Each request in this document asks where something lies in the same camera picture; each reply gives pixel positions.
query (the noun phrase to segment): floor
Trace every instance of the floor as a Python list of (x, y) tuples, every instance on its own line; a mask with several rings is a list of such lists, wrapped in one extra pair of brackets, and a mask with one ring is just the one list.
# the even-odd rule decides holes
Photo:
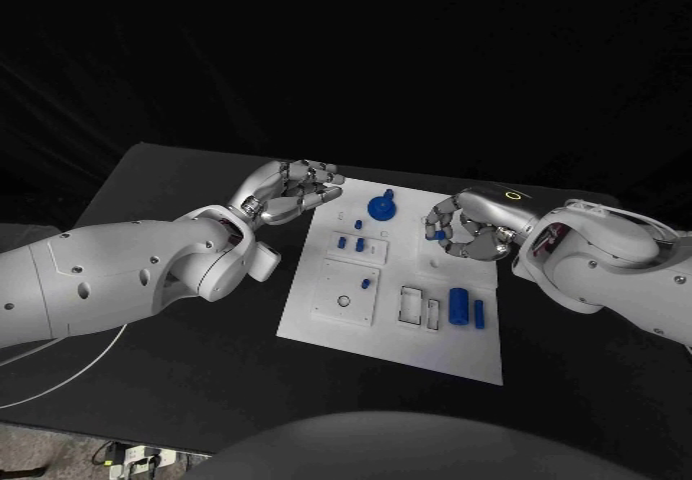
[[(47, 466), (44, 480), (108, 480), (108, 468), (90, 464), (103, 440), (0, 424), (0, 470), (30, 470)], [(191, 466), (204, 457), (190, 456)], [(177, 480), (184, 475), (186, 458), (155, 473), (157, 480)], [(145, 474), (132, 475), (142, 480)]]

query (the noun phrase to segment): blue cylinder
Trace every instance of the blue cylinder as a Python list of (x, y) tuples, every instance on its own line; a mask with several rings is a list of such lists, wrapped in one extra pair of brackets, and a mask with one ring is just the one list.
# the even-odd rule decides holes
[(468, 325), (468, 291), (462, 288), (449, 290), (449, 323)]
[(483, 300), (473, 302), (473, 314), (475, 316), (475, 328), (485, 328), (485, 317), (483, 315)]
[(438, 231), (435, 232), (435, 235), (432, 236), (432, 238), (428, 238), (428, 237), (425, 237), (425, 238), (426, 238), (429, 241), (432, 241), (432, 240), (444, 240), (444, 232), (442, 232), (441, 230), (438, 230)]
[(382, 197), (374, 197), (367, 203), (367, 213), (374, 220), (385, 222), (396, 214), (396, 205), (393, 203), (393, 190), (386, 189)]

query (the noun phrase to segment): robotic hand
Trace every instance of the robotic hand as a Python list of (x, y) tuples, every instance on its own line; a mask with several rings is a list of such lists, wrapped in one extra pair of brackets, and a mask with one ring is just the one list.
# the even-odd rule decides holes
[(266, 280), (281, 257), (255, 230), (334, 200), (341, 189), (324, 183), (343, 182), (334, 165), (274, 161), (227, 207), (77, 228), (0, 254), (0, 348), (108, 330), (184, 297), (213, 302), (245, 274)]
[[(451, 241), (455, 211), (468, 243)], [(692, 238), (660, 222), (582, 200), (540, 209), (529, 195), (496, 185), (471, 187), (432, 207), (428, 239), (442, 236), (436, 224), (449, 255), (494, 261), (517, 244), (513, 273), (562, 306), (579, 313), (608, 307), (643, 330), (692, 345)]]

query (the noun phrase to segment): rectangular slot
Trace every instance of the rectangular slot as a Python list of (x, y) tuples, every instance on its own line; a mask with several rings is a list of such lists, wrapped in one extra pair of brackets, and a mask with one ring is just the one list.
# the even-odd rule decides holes
[(422, 292), (416, 288), (400, 287), (399, 322), (421, 324)]
[(436, 300), (428, 300), (428, 320), (425, 326), (428, 330), (439, 329), (439, 302)]
[[(357, 240), (361, 239), (361, 248), (357, 251)], [(327, 243), (327, 256), (347, 258), (359, 262), (383, 265), (389, 242), (376, 238), (331, 232)]]

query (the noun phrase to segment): white board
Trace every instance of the white board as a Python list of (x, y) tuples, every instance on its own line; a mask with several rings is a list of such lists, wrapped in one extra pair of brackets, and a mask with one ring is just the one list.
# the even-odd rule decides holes
[[(367, 214), (367, 202), (387, 188), (396, 215), (380, 222)], [(447, 255), (423, 238), (423, 218), (447, 197), (347, 179), (341, 197), (314, 212), (276, 335), (501, 385), (496, 264)], [(454, 241), (470, 241), (458, 216), (451, 226)], [(343, 249), (336, 246), (340, 236), (347, 236)], [(363, 252), (354, 252), (359, 237)], [(421, 325), (399, 322), (402, 287), (422, 291)], [(455, 287), (468, 290), (470, 322), (462, 326), (448, 322)], [(347, 306), (338, 305), (343, 296)], [(436, 331), (426, 328), (428, 300), (439, 302)], [(484, 329), (474, 326), (474, 300), (484, 303)]]

